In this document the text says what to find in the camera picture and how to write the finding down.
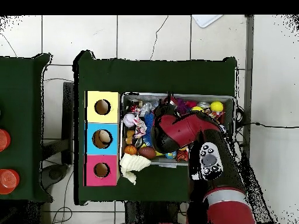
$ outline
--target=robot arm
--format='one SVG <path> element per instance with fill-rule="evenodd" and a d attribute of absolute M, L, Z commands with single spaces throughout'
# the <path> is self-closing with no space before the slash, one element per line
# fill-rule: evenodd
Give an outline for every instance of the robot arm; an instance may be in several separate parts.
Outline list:
<path fill-rule="evenodd" d="M 175 98 L 168 97 L 154 111 L 151 135 L 155 150 L 169 153 L 189 145 L 190 178 L 206 184 L 202 202 L 208 203 L 210 223 L 256 224 L 220 126 L 200 111 L 178 116 L 175 108 Z"/>

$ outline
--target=dark green tablecloth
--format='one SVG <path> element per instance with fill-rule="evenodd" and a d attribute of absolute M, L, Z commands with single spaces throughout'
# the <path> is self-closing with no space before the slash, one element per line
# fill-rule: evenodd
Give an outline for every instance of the dark green tablecloth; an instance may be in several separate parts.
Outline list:
<path fill-rule="evenodd" d="M 188 201 L 187 167 L 150 166 L 136 173 L 137 184 L 121 177 L 115 187 L 84 187 L 84 91 L 152 92 L 235 95 L 235 58 L 223 61 L 96 60 L 82 51 L 74 60 L 75 73 L 75 169 L 74 198 L 85 201 Z"/>
<path fill-rule="evenodd" d="M 5 200 L 46 202 L 51 197 L 39 179 L 42 131 L 41 77 L 50 54 L 34 58 L 0 57 L 0 128 L 7 130 L 11 144 L 0 152 L 0 169 L 14 169 L 20 183 Z"/>

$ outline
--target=pink box face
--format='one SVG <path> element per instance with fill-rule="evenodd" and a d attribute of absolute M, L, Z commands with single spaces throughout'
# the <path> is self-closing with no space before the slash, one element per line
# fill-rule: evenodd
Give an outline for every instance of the pink box face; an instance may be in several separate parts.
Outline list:
<path fill-rule="evenodd" d="M 109 166 L 110 173 L 107 177 L 100 178 L 94 168 L 98 163 Z M 116 186 L 117 184 L 117 156 L 116 155 L 88 155 L 86 163 L 86 185 L 87 186 Z"/>

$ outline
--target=blue box face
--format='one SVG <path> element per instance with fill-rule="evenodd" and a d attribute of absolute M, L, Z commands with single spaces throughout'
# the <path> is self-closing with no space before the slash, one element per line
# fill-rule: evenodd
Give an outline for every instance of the blue box face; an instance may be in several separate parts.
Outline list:
<path fill-rule="evenodd" d="M 97 148 L 92 142 L 93 133 L 98 130 L 109 131 L 112 135 L 112 143 L 106 149 Z M 117 124 L 87 124 L 87 154 L 88 155 L 116 155 L 118 152 L 117 147 L 118 129 Z"/>

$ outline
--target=shape sorter box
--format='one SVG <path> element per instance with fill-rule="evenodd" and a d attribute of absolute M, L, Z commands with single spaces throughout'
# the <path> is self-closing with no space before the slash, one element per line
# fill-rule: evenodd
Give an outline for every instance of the shape sorter box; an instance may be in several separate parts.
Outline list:
<path fill-rule="evenodd" d="M 95 167 L 99 163 L 105 163 L 109 169 L 106 177 L 98 177 Z M 87 155 L 86 161 L 86 186 L 116 186 L 120 172 L 118 157 L 116 155 Z"/>
<path fill-rule="evenodd" d="M 104 130 L 111 134 L 112 141 L 107 148 L 100 149 L 93 144 L 92 137 L 98 130 Z M 119 152 L 118 133 L 119 130 L 117 124 L 87 123 L 87 155 L 117 155 Z"/>
<path fill-rule="evenodd" d="M 108 106 L 108 112 L 99 114 L 96 106 L 103 102 Z M 87 122 L 89 123 L 119 123 L 120 95 L 117 92 L 87 91 Z"/>
<path fill-rule="evenodd" d="M 117 92 L 85 92 L 86 186 L 116 186 L 119 179 L 119 99 Z M 101 139 L 102 132 L 105 132 L 106 137 L 109 136 L 108 146 L 104 145 L 107 141 Z M 96 174 L 95 166 L 99 163 L 107 167 L 107 176 L 99 177 Z"/>

